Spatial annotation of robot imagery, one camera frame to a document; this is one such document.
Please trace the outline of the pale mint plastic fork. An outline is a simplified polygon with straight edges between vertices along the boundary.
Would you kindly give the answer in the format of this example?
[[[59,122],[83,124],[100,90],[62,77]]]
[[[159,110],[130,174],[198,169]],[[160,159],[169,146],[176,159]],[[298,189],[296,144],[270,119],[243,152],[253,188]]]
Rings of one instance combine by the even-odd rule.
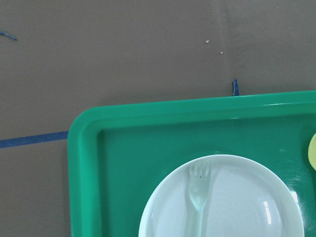
[[[185,236],[200,237],[203,213],[209,199],[212,163],[200,159],[190,165],[186,195],[188,198]]]

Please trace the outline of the green plastic tray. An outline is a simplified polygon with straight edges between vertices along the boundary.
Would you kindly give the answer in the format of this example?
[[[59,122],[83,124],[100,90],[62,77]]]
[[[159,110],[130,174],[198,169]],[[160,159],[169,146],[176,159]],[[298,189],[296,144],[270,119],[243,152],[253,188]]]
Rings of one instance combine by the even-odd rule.
[[[299,205],[304,237],[313,237],[315,132],[314,91],[89,109],[68,135],[72,236],[139,237],[144,208],[169,173],[197,158],[233,155],[281,179]]]

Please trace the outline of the white round plate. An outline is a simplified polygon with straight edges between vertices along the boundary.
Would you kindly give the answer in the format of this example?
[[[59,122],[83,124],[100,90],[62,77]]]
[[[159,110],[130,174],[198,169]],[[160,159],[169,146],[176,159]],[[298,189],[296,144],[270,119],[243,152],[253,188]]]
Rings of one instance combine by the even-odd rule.
[[[302,237],[302,214],[293,193],[265,166],[233,155],[189,161],[169,173],[151,194],[141,217],[141,237],[186,237],[190,165],[212,163],[201,237]]]

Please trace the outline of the blue tape grid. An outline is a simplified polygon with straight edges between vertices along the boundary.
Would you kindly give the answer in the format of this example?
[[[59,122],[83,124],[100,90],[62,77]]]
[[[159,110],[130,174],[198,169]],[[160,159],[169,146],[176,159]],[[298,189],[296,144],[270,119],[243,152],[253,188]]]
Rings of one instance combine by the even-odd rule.
[[[4,32],[2,30],[0,31],[0,35],[7,37],[13,41],[17,41],[17,38],[15,36],[7,32]],[[232,93],[233,93],[233,96],[240,96],[237,79],[234,79],[232,81]],[[31,135],[31,136],[25,136],[25,137],[3,139],[3,140],[0,140],[0,148],[4,149],[4,148],[11,148],[11,147],[53,142],[53,141],[59,141],[59,140],[66,140],[68,138],[68,133],[69,131],[59,131],[59,132],[52,132],[52,133],[46,133],[46,134],[37,134],[37,135]]]

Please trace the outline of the yellow plastic spoon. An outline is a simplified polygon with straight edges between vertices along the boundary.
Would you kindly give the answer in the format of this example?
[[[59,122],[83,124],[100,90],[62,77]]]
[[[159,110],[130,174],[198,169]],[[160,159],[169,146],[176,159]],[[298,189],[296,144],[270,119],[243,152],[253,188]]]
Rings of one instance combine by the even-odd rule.
[[[316,170],[316,134],[314,134],[309,142],[308,160],[311,167]]]

